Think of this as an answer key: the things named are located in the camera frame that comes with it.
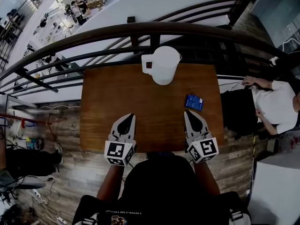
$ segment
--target desk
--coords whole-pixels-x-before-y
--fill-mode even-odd
[[[94,8],[90,10],[90,14],[84,15],[83,18],[91,18],[95,16],[100,10],[98,8]]]
[[[204,100],[203,116],[219,146],[223,144],[223,116],[213,65],[179,64],[171,84],[156,84],[141,64],[102,67],[84,74],[80,145],[104,151],[113,123],[136,115],[137,152],[184,150],[184,102],[187,94]]]

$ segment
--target power strip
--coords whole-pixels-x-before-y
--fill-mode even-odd
[[[67,224],[67,222],[64,219],[62,219],[60,216],[56,216],[56,218],[57,218],[57,221],[59,223],[61,223],[61,224]]]
[[[32,189],[31,192],[32,192],[35,196],[37,196],[38,199],[42,199],[41,194],[40,194],[36,189]]]

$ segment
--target white t-shirt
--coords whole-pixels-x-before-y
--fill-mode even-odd
[[[255,108],[264,113],[271,124],[278,124],[277,132],[283,133],[295,127],[298,113],[293,108],[294,91],[287,82],[273,81],[273,91],[251,87]]]
[[[75,17],[79,17],[81,15],[80,10],[76,6],[72,6],[71,11],[75,14]]]

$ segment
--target white pitcher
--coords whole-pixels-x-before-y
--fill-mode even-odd
[[[142,55],[142,71],[152,75],[157,84],[167,85],[172,82],[180,60],[181,55],[176,49],[162,46],[153,54]]]

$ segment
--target black shirt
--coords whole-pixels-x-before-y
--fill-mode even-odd
[[[98,225],[228,224],[230,210],[224,197],[233,208],[243,207],[237,193],[208,196],[186,159],[166,156],[137,164],[122,197],[113,204],[83,196],[73,224],[84,219],[88,220],[83,224],[93,223],[93,215]]]

